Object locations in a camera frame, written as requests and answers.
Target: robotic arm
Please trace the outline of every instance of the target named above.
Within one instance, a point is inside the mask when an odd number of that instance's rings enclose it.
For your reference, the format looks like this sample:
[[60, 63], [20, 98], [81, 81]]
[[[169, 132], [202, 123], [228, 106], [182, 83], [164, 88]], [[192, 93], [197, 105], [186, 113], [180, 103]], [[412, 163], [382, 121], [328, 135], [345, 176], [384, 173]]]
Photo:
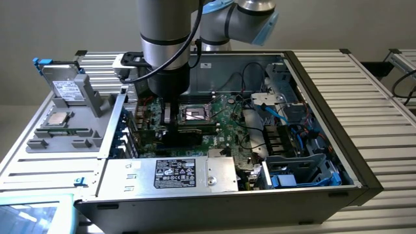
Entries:
[[[149, 74], [122, 83], [148, 80], [162, 99], [164, 124], [176, 125], [177, 99], [189, 87], [189, 47], [201, 23], [202, 50], [229, 50], [229, 39], [262, 45], [277, 21], [273, 0], [137, 0], [142, 57]], [[198, 10], [190, 28], [190, 13]], [[137, 58], [125, 54], [121, 64]]]

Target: power supply label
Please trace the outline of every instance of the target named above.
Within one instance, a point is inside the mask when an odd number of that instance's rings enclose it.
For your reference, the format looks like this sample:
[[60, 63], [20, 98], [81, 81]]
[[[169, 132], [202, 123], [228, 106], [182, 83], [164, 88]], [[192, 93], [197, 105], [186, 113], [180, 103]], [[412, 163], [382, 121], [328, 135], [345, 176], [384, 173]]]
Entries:
[[194, 159], [168, 159], [156, 161], [154, 188], [196, 187]]
[[65, 101], [84, 101], [78, 86], [73, 81], [53, 81], [53, 85]]

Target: blue cable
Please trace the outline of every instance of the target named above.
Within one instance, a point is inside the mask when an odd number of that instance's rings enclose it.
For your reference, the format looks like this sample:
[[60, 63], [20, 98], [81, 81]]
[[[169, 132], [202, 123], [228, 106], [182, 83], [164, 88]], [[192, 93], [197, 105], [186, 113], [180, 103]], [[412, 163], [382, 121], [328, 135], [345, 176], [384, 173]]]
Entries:
[[288, 120], [284, 116], [281, 116], [280, 114], [276, 113], [276, 111], [272, 110], [272, 108], [266, 107], [265, 110], [273, 115], [276, 116], [277, 118], [280, 118], [285, 124], [288, 124]]
[[296, 135], [296, 138], [297, 138], [298, 143], [300, 143], [300, 149], [304, 149], [304, 143], [301, 142], [301, 138], [300, 138], [298, 134]]

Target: white wall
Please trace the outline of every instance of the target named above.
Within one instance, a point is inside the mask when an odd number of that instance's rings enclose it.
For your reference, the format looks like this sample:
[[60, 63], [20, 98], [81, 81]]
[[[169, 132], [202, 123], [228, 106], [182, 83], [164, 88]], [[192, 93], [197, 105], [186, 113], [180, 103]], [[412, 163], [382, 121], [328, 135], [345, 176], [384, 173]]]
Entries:
[[[0, 104], [36, 105], [48, 87], [33, 57], [76, 50], [140, 51], [136, 0], [0, 0]], [[264, 49], [348, 48], [381, 60], [416, 48], [414, 0], [276, 0], [278, 24]], [[258, 47], [233, 42], [233, 49]]]

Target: green circuit board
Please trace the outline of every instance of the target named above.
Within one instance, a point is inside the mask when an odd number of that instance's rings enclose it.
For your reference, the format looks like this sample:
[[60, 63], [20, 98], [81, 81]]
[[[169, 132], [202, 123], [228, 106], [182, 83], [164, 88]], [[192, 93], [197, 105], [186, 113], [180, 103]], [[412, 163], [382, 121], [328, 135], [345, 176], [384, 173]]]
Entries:
[[[234, 121], [230, 119], [230, 115], [234, 109], [234, 113], [238, 115], [241, 112], [241, 106], [237, 101], [233, 104], [228, 103], [228, 99], [234, 99], [234, 96], [222, 95], [209, 104], [209, 114], [213, 116], [209, 118], [209, 121], [205, 120], [193, 120], [193, 121], [181, 121], [184, 120], [184, 115], [180, 114], [178, 121], [182, 126], [189, 122], [192, 124], [210, 123], [210, 126], [214, 125], [214, 135], [202, 136], [202, 144], [188, 149], [172, 149], [172, 150], [160, 150], [160, 143], [157, 140], [148, 141], [145, 144], [138, 143], [138, 157], [152, 158], [152, 157], [169, 157], [169, 156], [208, 156], [208, 151], [210, 149], [224, 149], [230, 148], [230, 154], [234, 160], [234, 164], [240, 169], [249, 170], [252, 169], [252, 163], [246, 163], [248, 157], [252, 156], [252, 151], [245, 150], [240, 147], [238, 141], [248, 134], [246, 129], [240, 127]], [[185, 105], [188, 108], [201, 107], [201, 104]], [[154, 136], [157, 130], [164, 129], [160, 123], [160, 100], [156, 98], [146, 104], [144, 108], [146, 111], [148, 118], [153, 119], [153, 125], [149, 125], [145, 130], [140, 130], [141, 140], [150, 139]], [[249, 147], [249, 142], [241, 143], [245, 147]]]

